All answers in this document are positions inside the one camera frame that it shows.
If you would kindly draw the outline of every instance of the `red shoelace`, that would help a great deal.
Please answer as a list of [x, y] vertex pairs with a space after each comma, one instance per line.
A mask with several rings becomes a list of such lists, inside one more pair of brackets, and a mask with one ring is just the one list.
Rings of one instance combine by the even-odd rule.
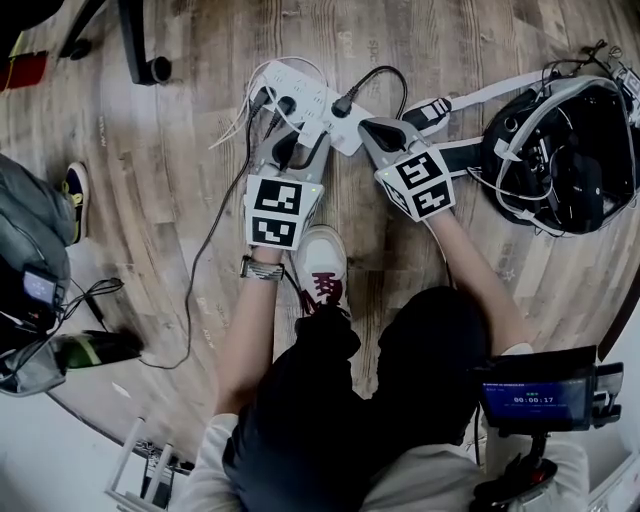
[[[316, 285], [318, 299], [324, 296], [328, 296], [327, 304], [338, 305], [340, 303], [340, 299], [342, 298], [342, 281], [335, 278], [335, 273], [316, 272], [314, 274], [311, 274], [311, 277], [313, 277], [313, 283]], [[319, 300], [318, 302], [313, 300], [309, 292], [307, 292], [306, 290], [304, 290], [302, 294], [307, 301], [307, 306], [309, 308], [308, 313], [313, 313], [314, 311], [316, 311], [321, 302]]]

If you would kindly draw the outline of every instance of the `white shirt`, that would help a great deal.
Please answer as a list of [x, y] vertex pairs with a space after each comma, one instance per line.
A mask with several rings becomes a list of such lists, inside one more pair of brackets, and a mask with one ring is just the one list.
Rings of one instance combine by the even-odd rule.
[[[531, 352], [528, 347], [527, 344], [512, 347], [505, 355]], [[237, 424], [237, 415], [220, 414], [207, 426], [196, 467], [180, 500], [181, 512], [242, 510], [222, 466], [227, 440]], [[460, 447], [419, 446], [401, 455], [372, 479], [361, 511], [469, 510], [475, 486], [497, 478], [518, 453], [525, 455], [531, 447], [530, 438], [503, 439], [495, 429], [487, 431], [486, 473]], [[509, 511], [585, 511], [589, 472], [584, 449], [571, 441], [570, 433], [556, 433], [547, 441], [544, 456], [558, 465], [553, 482], [540, 498], [528, 504], [513, 503]]]

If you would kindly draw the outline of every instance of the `cable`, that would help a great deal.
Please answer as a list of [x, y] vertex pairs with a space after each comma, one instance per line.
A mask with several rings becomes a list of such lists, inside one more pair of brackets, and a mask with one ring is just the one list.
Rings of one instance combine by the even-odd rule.
[[[307, 64], [309, 64], [312, 68], [314, 68], [318, 74], [320, 75], [320, 77], [322, 78], [322, 81], [324, 82], [325, 85], [325, 98], [324, 98], [324, 102], [323, 102], [323, 111], [322, 113], [324, 113], [324, 109], [326, 108], [326, 103], [327, 103], [327, 89], [329, 87], [329, 82], [327, 81], [327, 78], [325, 77], [324, 73], [322, 72], [322, 70], [313, 62], [311, 62], [308, 59], [305, 59], [304, 57], [298, 57], [296, 55], [289, 55], [286, 57], [278, 57], [277, 59], [270, 59], [268, 61], [263, 62], [262, 64], [258, 65], [254, 70], [253, 73], [251, 73], [251, 77], [249, 78], [249, 82], [247, 84], [247, 88], [245, 90], [245, 94], [244, 97], [242, 99], [242, 105], [240, 106], [240, 111], [238, 112], [238, 115], [236, 116], [236, 118], [233, 120], [233, 122], [231, 123], [231, 125], [229, 125], [229, 128], [227, 128], [227, 130], [220, 136], [220, 138], [214, 142], [211, 146], [209, 146], [209, 149], [213, 149], [215, 147], [218, 147], [220, 144], [226, 142], [227, 140], [231, 139], [232, 137], [234, 137], [238, 132], [240, 132], [240, 130], [242, 130], [242, 127], [247, 123], [247, 117], [249, 115], [250, 109], [248, 108], [248, 103], [249, 103], [249, 96], [251, 95], [251, 91], [254, 89], [254, 87], [256, 86], [256, 84], [258, 83], [258, 80], [261, 79], [264, 82], [264, 85], [266, 87], [266, 90], [268, 91], [269, 94], [269, 98], [271, 99], [271, 101], [273, 101], [275, 103], [275, 98], [273, 97], [273, 93], [271, 92], [271, 90], [269, 89], [269, 83], [267, 81], [267, 79], [264, 77], [264, 75], [259, 76], [258, 78], [256, 78], [256, 73], [258, 73], [258, 71], [260, 71], [263, 67], [268, 66], [269, 64], [271, 64], [272, 62], [277, 62], [277, 61], [284, 61], [284, 60], [299, 60], [301, 62], [305, 62]], [[275, 108], [276, 111], [279, 111], [280, 115], [282, 115], [282, 110], [278, 107], [277, 103], [275, 104]], [[242, 117], [242, 115], [245, 114], [245, 119], [244, 121], [242, 121], [242, 123], [240, 123], [237, 128], [233, 129], [234, 126], [238, 123], [239, 119]], [[287, 122], [287, 124], [289, 124], [290, 126], [292, 126], [298, 133], [300, 132], [300, 130], [294, 126], [287, 118], [286, 116], [284, 116], [285, 121]]]
[[302, 292], [300, 291], [300, 288], [298, 287], [297, 283], [294, 281], [293, 277], [291, 277], [291, 274], [289, 274], [287, 269], [284, 270], [284, 275], [289, 280], [289, 282], [291, 283], [291, 286], [293, 286], [293, 289], [296, 292], [296, 295], [298, 296], [298, 300], [300, 301], [300, 309], [302, 310], [301, 316], [304, 316], [306, 312], [306, 308], [304, 307], [304, 297], [302, 296]]
[[[578, 71], [580, 71], [584, 66], [588, 65], [588, 64], [596, 64], [598, 65], [606, 74], [607, 76], [613, 80], [613, 75], [611, 74], [611, 70], [608, 69], [608, 65], [603, 64], [599, 59], [596, 58], [596, 54], [598, 53], [598, 51], [600, 51], [601, 49], [605, 48], [607, 46], [607, 42], [604, 41], [603, 39], [600, 39], [594, 47], [592, 48], [583, 48], [583, 52], [586, 53], [588, 56], [586, 59], [558, 59], [558, 60], [553, 60], [551, 62], [548, 62], [547, 64], [545, 64], [545, 66], [542, 68], [542, 84], [540, 87], [540, 92], [538, 93], [538, 96], [536, 97], [536, 101], [539, 99], [541, 94], [544, 94], [547, 86], [555, 81], [555, 80], [559, 80], [559, 79], [563, 79], [563, 78], [572, 78], [576, 75], [576, 73]], [[611, 50], [609, 51], [609, 57], [608, 60], [610, 60], [611, 58], [615, 58], [615, 55], [618, 55], [618, 50], [620, 50], [619, 47], [617, 46], [613, 46], [611, 48]], [[566, 74], [566, 75], [560, 75], [558, 77], [554, 78], [554, 72], [557, 70], [557, 67], [559, 64], [578, 64], [573, 71], [571, 71], [570, 73]], [[545, 76], [545, 71], [547, 70], [547, 68], [549, 69], [549, 73]]]
[[[86, 295], [87, 292], [85, 292], [83, 290], [82, 286], [80, 286], [76, 282], [76, 280], [73, 279], [73, 277], [71, 278], [71, 282], [76, 285], [76, 287], [80, 290], [80, 293], [82, 293], [83, 295]], [[93, 313], [93, 316], [98, 321], [98, 323], [100, 324], [100, 326], [102, 327], [104, 332], [109, 332], [109, 329], [107, 329], [107, 326], [104, 325], [104, 321], [103, 321], [104, 317], [102, 317], [102, 313], [99, 312], [98, 305], [95, 304], [95, 301], [93, 300], [93, 297], [91, 297], [91, 296], [87, 297], [87, 306], [89, 306], [89, 309]]]
[[402, 112], [404, 111], [404, 107], [407, 105], [407, 95], [409, 94], [409, 86], [407, 85], [407, 79], [404, 77], [404, 75], [400, 72], [399, 69], [394, 68], [393, 66], [378, 66], [376, 68], [373, 68], [366, 75], [364, 75], [360, 80], [358, 80], [356, 85], [354, 85], [351, 89], [349, 89], [347, 94], [338, 98], [333, 103], [333, 105], [331, 105], [331, 112], [333, 113], [333, 115], [340, 119], [347, 117], [351, 112], [351, 108], [353, 106], [353, 101], [355, 97], [360, 92], [360, 88], [368, 80], [370, 80], [377, 74], [382, 73], [384, 71], [389, 71], [390, 73], [393, 73], [394, 75], [396, 75], [400, 79], [400, 83], [402, 84], [402, 101], [400, 102], [400, 108], [398, 109], [398, 112], [396, 114], [396, 119], [400, 119], [400, 117], [402, 116]]
[[476, 169], [478, 169], [478, 167], [469, 167], [469, 168], [467, 168], [467, 174], [469, 174], [469, 176], [471, 176], [471, 178], [473, 178], [475, 181], [477, 181], [481, 185], [484, 185], [485, 187], [489, 187], [490, 189], [493, 189], [496, 192], [498, 192], [499, 194], [503, 194], [505, 196], [517, 197], [518, 199], [523, 199], [524, 201], [542, 201], [542, 200], [546, 199], [547, 197], [549, 197], [551, 195], [551, 192], [553, 192], [553, 179], [551, 179], [551, 183], [549, 184], [549, 189], [543, 195], [541, 195], [541, 196], [521, 196], [519, 194], [515, 194], [513, 192], [509, 192], [507, 190], [503, 190], [501, 188], [498, 188], [495, 185], [492, 185], [491, 183], [489, 183], [488, 181], [483, 180], [482, 178], [480, 178], [476, 174], [476, 172], [477, 172]]
[[253, 124], [253, 119], [257, 115], [258, 111], [262, 108], [263, 104], [264, 103], [262, 104], [254, 103], [254, 106], [251, 108], [249, 112], [249, 119], [246, 124], [246, 139], [245, 139], [246, 154], [245, 154], [244, 163], [242, 164], [242, 167], [240, 168], [240, 171], [238, 172], [236, 177], [231, 182], [231, 185], [229, 185], [229, 188], [225, 192], [224, 197], [222, 198], [222, 203], [220, 204], [220, 209], [218, 210], [215, 220], [211, 225], [211, 229], [209, 229], [209, 233], [205, 237], [204, 242], [202, 243], [202, 246], [196, 253], [196, 257], [193, 259], [193, 264], [191, 265], [191, 274], [189, 276], [189, 287], [187, 288], [187, 293], [184, 298], [184, 309], [187, 316], [187, 352], [182, 359], [180, 359], [176, 364], [171, 366], [152, 364], [144, 361], [143, 359], [138, 359], [138, 361], [140, 361], [145, 366], [148, 366], [150, 368], [158, 368], [161, 370], [175, 370], [178, 366], [180, 366], [187, 359], [189, 359], [189, 356], [191, 355], [191, 345], [193, 341], [193, 325], [191, 322], [191, 306], [189, 305], [189, 299], [191, 298], [191, 294], [193, 293], [193, 285], [195, 281], [198, 262], [200, 261], [200, 257], [206, 250], [207, 246], [209, 245], [209, 242], [211, 241], [211, 238], [213, 237], [213, 234], [216, 228], [218, 227], [218, 223], [222, 218], [222, 214], [224, 213], [224, 209], [227, 206], [227, 202], [229, 201], [231, 194], [233, 193], [234, 189], [236, 188], [236, 185], [238, 184], [242, 176], [244, 176], [244, 173], [247, 170], [247, 167], [249, 166], [249, 160], [251, 158], [251, 126]]
[[[82, 295], [74, 298], [72, 301], [70, 301], [69, 303], [64, 305], [64, 309], [62, 311], [60, 311], [60, 314], [57, 317], [58, 325], [56, 326], [56, 328], [53, 331], [51, 331], [50, 333], [47, 333], [45, 335], [44, 339], [39, 340], [39, 341], [34, 341], [31, 345], [28, 345], [25, 348], [24, 352], [20, 355], [20, 358], [18, 359], [16, 367], [11, 371], [11, 373], [0, 378], [0, 384], [2, 384], [3, 382], [6, 382], [6, 381], [14, 378], [18, 374], [18, 372], [29, 361], [31, 361], [34, 357], [36, 357], [51, 342], [53, 337], [60, 330], [60, 327], [62, 327], [62, 324], [66, 320], [71, 318], [71, 316], [76, 312], [76, 310], [78, 309], [80, 304], [82, 304], [82, 302], [84, 302], [85, 300], [87, 300], [87, 299], [89, 299], [91, 297], [98, 297], [100, 295], [106, 295], [106, 294], [109, 294], [109, 293], [115, 293], [118, 290], [121, 290], [123, 287], [124, 287], [124, 283], [118, 278], [114, 277], [114, 278], [111, 278], [111, 279], [102, 279], [102, 280], [96, 282], [86, 292], [83, 292]], [[29, 353], [28, 349], [31, 346], [35, 346], [36, 348], [35, 348], [35, 350], [31, 351], [31, 353]]]
[[287, 119], [287, 117], [296, 110], [296, 101], [290, 96], [283, 96], [278, 101], [278, 107], [280, 107], [280, 109], [273, 113], [273, 117], [269, 122], [269, 128], [267, 128], [267, 133], [262, 140], [268, 139], [273, 129], [280, 124], [280, 121], [282, 121], [282, 115], [280, 112], [282, 112], [285, 115], [285, 119]]

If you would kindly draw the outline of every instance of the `knee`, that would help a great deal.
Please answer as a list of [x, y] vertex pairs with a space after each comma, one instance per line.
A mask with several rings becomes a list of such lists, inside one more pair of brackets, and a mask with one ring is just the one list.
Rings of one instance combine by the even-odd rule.
[[486, 320], [478, 303], [465, 292], [449, 286], [438, 286], [414, 295], [400, 310], [396, 320], [423, 326], [445, 326], [486, 335]]
[[421, 315], [452, 313], [466, 316], [477, 315], [480, 312], [480, 308], [472, 297], [450, 286], [437, 286], [423, 290], [411, 297], [402, 310], [420, 312]]

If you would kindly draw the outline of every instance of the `black pants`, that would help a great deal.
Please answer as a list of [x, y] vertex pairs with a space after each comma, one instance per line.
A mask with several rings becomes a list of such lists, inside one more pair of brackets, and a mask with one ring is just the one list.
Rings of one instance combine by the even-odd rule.
[[447, 287], [413, 297], [380, 338], [378, 391], [352, 390], [360, 340], [337, 308], [298, 320], [298, 339], [240, 413], [224, 468], [253, 511], [352, 511], [405, 451], [461, 444], [475, 409], [468, 370], [487, 356], [484, 319]]

